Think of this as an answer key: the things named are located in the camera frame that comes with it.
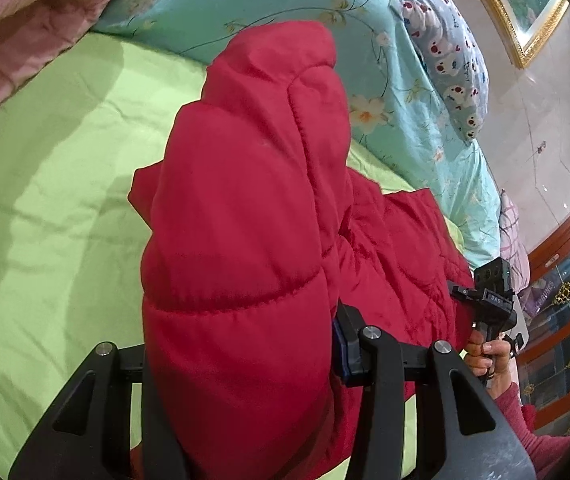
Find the person's right hand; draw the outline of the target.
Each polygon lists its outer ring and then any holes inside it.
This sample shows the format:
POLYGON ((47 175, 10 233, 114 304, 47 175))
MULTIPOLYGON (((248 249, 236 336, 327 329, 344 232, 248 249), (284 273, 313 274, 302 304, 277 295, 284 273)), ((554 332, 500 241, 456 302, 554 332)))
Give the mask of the person's right hand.
POLYGON ((464 362, 475 376, 489 376, 486 389, 492 399, 497 399, 512 385, 511 359, 511 345, 506 340, 486 341, 482 333, 472 330, 465 346, 464 362))

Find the right forearm red sleeve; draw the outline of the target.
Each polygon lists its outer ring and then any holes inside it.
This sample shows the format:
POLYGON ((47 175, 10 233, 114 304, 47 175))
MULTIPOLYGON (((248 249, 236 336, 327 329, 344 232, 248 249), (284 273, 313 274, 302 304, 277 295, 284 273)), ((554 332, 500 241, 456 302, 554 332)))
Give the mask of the right forearm red sleeve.
POLYGON ((528 426, 528 417, 532 410, 520 404, 518 388, 514 382, 494 402, 527 452, 537 478, 546 478, 570 448, 570 436, 552 437, 534 434, 528 426))

